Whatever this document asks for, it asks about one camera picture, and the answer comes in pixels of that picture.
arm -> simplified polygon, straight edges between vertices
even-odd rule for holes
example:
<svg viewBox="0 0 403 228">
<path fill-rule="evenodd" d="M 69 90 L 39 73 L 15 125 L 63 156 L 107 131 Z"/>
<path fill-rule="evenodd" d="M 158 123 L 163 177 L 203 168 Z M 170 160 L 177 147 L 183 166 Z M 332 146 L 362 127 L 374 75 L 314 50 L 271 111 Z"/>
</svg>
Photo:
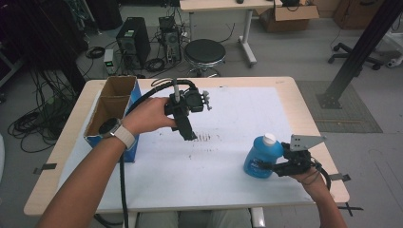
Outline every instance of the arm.
<svg viewBox="0 0 403 228">
<path fill-rule="evenodd" d="M 320 174 L 317 176 L 316 172 L 315 168 L 311 168 L 305 174 L 295 175 L 292 178 L 302 183 L 305 191 L 317 204 L 321 228 L 347 227 L 323 178 Z"/>
<path fill-rule="evenodd" d="M 148 99 L 122 119 L 133 135 L 175 126 L 163 114 L 165 98 Z M 101 140 L 80 162 L 50 202 L 37 227 L 88 227 L 125 145 L 112 137 Z"/>
</svg>

desk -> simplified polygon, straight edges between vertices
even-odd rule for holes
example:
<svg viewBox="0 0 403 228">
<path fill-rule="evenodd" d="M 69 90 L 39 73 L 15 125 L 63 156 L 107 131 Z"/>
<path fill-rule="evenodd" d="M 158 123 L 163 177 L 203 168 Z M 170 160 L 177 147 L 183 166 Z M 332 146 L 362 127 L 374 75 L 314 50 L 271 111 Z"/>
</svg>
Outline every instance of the desk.
<svg viewBox="0 0 403 228">
<path fill-rule="evenodd" d="M 294 134 L 299 135 L 319 135 L 312 116 L 304 103 L 301 94 L 297 88 L 295 81 L 290 77 L 249 77 L 249 78 L 197 78 L 190 79 L 198 87 L 219 87 L 219 86 L 235 86 L 235 87 L 274 87 L 277 90 L 279 99 L 288 124 Z M 150 88 L 153 80 L 141 79 L 139 86 L 143 91 Z M 41 177 L 37 181 L 29 200 L 24 208 L 27 215 L 40 216 L 45 211 L 49 202 L 55 195 L 61 173 L 64 169 L 67 158 L 69 157 L 77 135 L 80 132 L 86 114 L 89 112 L 95 97 L 104 86 L 104 80 L 89 81 L 74 106 L 74 109 L 67 121 L 67 124 L 56 143 L 48 163 L 57 163 L 55 169 L 44 170 Z M 311 150 L 329 174 L 338 173 L 335 164 L 329 154 L 324 143 L 314 147 Z M 331 193 L 336 202 L 346 202 L 349 200 L 348 192 L 342 180 L 333 182 Z M 262 204 L 254 206 L 272 206 L 275 204 Z"/>
<path fill-rule="evenodd" d="M 248 44 L 253 9 L 272 8 L 274 6 L 273 2 L 274 1 L 267 0 L 245 0 L 242 4 L 238 4 L 236 0 L 181 0 L 181 9 L 185 12 L 189 12 L 190 40 L 192 40 L 192 33 L 194 30 L 194 12 L 212 10 L 246 10 L 243 36 L 240 36 L 239 41 L 248 57 L 249 67 L 252 67 L 252 65 L 258 62 Z"/>
</svg>

stool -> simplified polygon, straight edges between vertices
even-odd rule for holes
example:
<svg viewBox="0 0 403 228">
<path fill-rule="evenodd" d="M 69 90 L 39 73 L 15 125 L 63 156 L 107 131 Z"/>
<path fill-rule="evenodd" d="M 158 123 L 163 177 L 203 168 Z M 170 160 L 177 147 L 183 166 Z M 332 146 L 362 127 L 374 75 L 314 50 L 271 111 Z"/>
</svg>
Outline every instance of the stool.
<svg viewBox="0 0 403 228">
<path fill-rule="evenodd" d="M 209 78 L 221 76 L 214 67 L 224 63 L 225 48 L 212 40 L 195 40 L 184 47 L 183 57 L 193 67 L 187 74 L 196 71 L 198 77 L 204 77 L 205 72 L 212 69 L 216 73 L 208 76 Z"/>
</svg>

white bottle cap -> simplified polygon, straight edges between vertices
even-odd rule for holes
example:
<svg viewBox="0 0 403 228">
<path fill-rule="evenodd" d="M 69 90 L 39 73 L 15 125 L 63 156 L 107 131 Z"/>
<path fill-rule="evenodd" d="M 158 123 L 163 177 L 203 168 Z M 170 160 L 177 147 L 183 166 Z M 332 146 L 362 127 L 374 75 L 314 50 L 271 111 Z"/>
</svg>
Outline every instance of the white bottle cap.
<svg viewBox="0 0 403 228">
<path fill-rule="evenodd" d="M 276 143 L 276 136 L 270 133 L 266 133 L 263 136 L 263 143 L 265 145 L 271 146 L 274 145 Z"/>
</svg>

black tape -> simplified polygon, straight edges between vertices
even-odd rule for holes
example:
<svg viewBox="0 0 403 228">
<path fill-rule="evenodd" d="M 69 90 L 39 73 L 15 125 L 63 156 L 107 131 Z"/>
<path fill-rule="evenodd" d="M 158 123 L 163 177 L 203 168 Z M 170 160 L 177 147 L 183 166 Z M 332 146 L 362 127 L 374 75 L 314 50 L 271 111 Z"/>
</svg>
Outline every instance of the black tape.
<svg viewBox="0 0 403 228">
<path fill-rule="evenodd" d="M 40 175 L 43 170 L 55 169 L 56 165 L 57 165 L 57 163 L 45 163 L 42 165 L 42 168 L 35 168 L 33 170 L 33 174 Z"/>
<path fill-rule="evenodd" d="M 349 202 L 346 202 L 346 206 L 345 206 L 345 207 L 339 206 L 339 207 L 337 207 L 337 208 L 340 209 L 340 210 L 347 210 L 347 211 L 349 211 L 349 214 L 350 214 L 351 217 L 353 216 L 353 211 L 363 211 L 363 210 L 364 210 L 362 207 L 351 207 L 351 206 L 349 205 Z"/>
<path fill-rule="evenodd" d="M 342 174 L 340 174 L 340 173 L 329 175 L 329 178 L 330 178 L 332 181 L 342 180 L 343 182 L 345 182 L 345 181 L 350 181 L 350 180 L 351 180 L 351 178 L 350 178 L 350 176 L 349 176 L 348 174 L 342 175 Z"/>
</svg>

